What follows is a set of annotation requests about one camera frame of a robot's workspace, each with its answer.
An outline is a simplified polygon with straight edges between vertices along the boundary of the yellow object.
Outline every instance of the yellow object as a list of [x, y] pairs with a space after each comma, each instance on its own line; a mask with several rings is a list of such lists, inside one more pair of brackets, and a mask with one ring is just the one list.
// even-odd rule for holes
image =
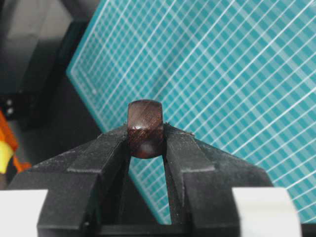
[[0, 173], [5, 174], [8, 163], [13, 156], [13, 149], [4, 141], [0, 141]]

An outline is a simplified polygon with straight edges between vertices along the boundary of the cutting mat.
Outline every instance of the cutting mat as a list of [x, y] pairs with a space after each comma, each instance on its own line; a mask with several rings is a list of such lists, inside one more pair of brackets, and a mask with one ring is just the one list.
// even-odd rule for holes
[[[162, 102], [164, 119], [264, 168], [302, 222], [316, 222], [316, 2], [101, 1], [68, 76], [103, 131], [127, 104]], [[161, 158], [130, 175], [170, 223]]]

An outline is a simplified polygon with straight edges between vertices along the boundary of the wood grain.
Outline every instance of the wood grain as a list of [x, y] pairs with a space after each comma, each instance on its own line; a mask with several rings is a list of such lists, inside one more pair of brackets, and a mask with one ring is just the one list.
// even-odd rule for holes
[[163, 151], [162, 105], [154, 100], [138, 100], [128, 104], [128, 145], [131, 155], [148, 159]]

